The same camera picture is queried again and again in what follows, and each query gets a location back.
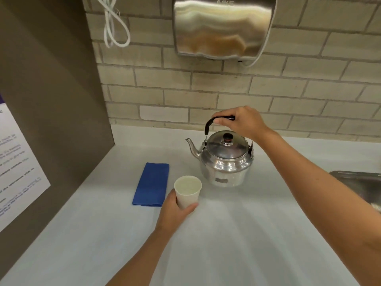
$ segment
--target white paper notice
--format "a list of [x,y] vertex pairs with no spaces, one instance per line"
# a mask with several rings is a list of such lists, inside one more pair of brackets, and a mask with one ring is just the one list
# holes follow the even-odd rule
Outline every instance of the white paper notice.
[[0,231],[50,183],[0,96]]

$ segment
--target kettle handle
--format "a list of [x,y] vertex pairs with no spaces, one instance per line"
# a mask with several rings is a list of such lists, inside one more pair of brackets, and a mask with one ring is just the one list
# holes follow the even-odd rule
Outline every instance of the kettle handle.
[[216,117],[212,117],[210,120],[208,120],[207,124],[205,125],[205,135],[208,135],[209,134],[209,127],[210,125],[213,123],[213,121],[216,119],[216,118],[220,118],[220,117],[223,117],[223,118],[226,118],[226,119],[230,119],[230,120],[235,120],[236,117],[234,115],[229,115],[229,116],[216,116]]

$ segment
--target brick wall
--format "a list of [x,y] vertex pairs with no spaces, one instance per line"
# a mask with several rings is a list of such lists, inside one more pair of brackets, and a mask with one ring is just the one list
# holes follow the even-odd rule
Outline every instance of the brick wall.
[[251,68],[177,56],[171,0],[118,0],[131,45],[107,49],[102,7],[83,1],[112,124],[202,130],[250,105],[284,136],[381,142],[381,0],[279,0]]

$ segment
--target folded blue napkin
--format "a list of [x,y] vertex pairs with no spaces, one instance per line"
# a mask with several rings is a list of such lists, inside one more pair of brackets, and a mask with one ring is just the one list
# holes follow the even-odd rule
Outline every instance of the folded blue napkin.
[[167,163],[146,163],[132,204],[161,207],[165,199],[168,173]]

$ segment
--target white paper cup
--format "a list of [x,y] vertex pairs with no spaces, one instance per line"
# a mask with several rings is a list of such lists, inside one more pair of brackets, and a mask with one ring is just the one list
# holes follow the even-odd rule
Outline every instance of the white paper cup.
[[178,178],[174,182],[177,204],[181,209],[185,209],[190,204],[198,201],[198,196],[202,188],[202,182],[199,178],[186,175]]

